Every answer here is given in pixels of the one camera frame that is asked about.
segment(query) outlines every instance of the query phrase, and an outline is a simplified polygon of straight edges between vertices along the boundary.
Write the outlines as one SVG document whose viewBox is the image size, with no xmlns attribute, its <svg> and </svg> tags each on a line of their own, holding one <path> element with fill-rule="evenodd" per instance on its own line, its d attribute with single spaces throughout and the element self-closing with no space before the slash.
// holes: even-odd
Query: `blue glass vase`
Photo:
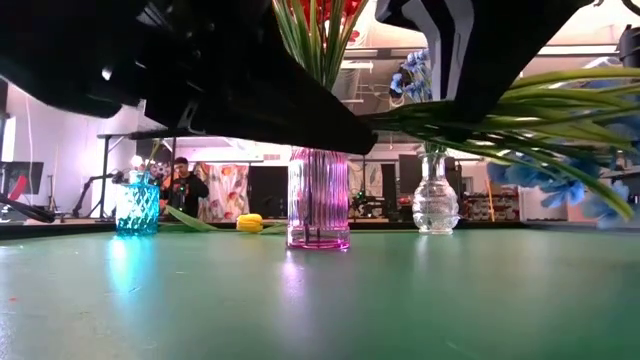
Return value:
<svg viewBox="0 0 640 360">
<path fill-rule="evenodd" d="M 149 172 L 131 172 L 129 184 L 116 195 L 118 235 L 152 235 L 158 232 L 160 188 L 149 184 Z"/>
</svg>

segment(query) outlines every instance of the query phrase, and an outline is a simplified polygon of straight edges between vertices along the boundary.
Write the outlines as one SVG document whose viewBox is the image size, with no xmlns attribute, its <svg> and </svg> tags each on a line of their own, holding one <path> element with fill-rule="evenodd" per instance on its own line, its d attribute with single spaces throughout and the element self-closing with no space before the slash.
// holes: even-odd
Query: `table surface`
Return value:
<svg viewBox="0 0 640 360">
<path fill-rule="evenodd" d="M 0 243 L 0 358 L 638 359 L 640 239 L 462 230 Z"/>
</svg>

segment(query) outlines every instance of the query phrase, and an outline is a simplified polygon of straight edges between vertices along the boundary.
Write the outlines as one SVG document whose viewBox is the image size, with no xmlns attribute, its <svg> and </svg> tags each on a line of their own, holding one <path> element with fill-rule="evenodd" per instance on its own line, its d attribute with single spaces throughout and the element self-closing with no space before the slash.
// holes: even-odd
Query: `man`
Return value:
<svg viewBox="0 0 640 360">
<path fill-rule="evenodd" d="M 183 213 L 198 217 L 198 198 L 209 196 L 209 188 L 196 175 L 189 171 L 189 161 L 179 157 L 174 161 L 173 197 L 171 206 Z M 169 199 L 171 178 L 167 177 L 163 184 L 163 197 Z"/>
</svg>

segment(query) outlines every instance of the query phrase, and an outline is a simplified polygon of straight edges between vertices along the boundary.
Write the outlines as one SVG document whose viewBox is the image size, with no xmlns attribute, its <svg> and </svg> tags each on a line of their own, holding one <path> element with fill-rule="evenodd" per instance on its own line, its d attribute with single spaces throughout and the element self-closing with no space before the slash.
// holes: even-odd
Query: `clear glass vase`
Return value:
<svg viewBox="0 0 640 360">
<path fill-rule="evenodd" d="M 116 194 L 116 232 L 118 235 L 152 235 L 158 232 L 160 188 L 149 184 L 149 172 L 132 172 L 129 184 L 120 185 Z"/>
<path fill-rule="evenodd" d="M 294 148 L 289 162 L 287 246 L 347 249 L 349 184 L 347 156 Z"/>
<path fill-rule="evenodd" d="M 446 153 L 427 153 L 413 197 L 413 221 L 424 235 L 448 235 L 458 223 L 458 197 L 444 173 Z"/>
</svg>

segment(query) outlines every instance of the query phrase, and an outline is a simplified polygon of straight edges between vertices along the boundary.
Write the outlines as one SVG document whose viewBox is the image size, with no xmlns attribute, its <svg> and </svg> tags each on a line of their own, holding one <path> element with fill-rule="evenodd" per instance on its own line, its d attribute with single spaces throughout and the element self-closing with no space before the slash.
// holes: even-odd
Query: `curtain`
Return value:
<svg viewBox="0 0 640 360">
<path fill-rule="evenodd" d="M 349 194 L 355 196 L 362 190 L 362 163 L 349 161 Z M 382 196 L 382 165 L 366 164 L 364 180 L 367 196 Z"/>
<path fill-rule="evenodd" d="M 204 222 L 235 222 L 249 213 L 247 198 L 249 166 L 196 164 L 194 173 L 209 187 L 209 197 L 200 199 L 198 218 Z"/>
</svg>

